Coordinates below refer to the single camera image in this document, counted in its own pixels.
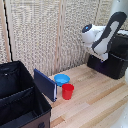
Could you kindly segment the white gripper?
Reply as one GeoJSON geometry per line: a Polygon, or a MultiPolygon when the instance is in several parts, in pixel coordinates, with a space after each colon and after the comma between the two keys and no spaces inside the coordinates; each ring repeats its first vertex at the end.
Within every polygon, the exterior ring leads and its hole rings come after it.
{"type": "Polygon", "coordinates": [[[100,54],[97,51],[93,50],[95,53],[95,56],[99,58],[101,61],[106,61],[108,59],[108,53],[100,54]]]}

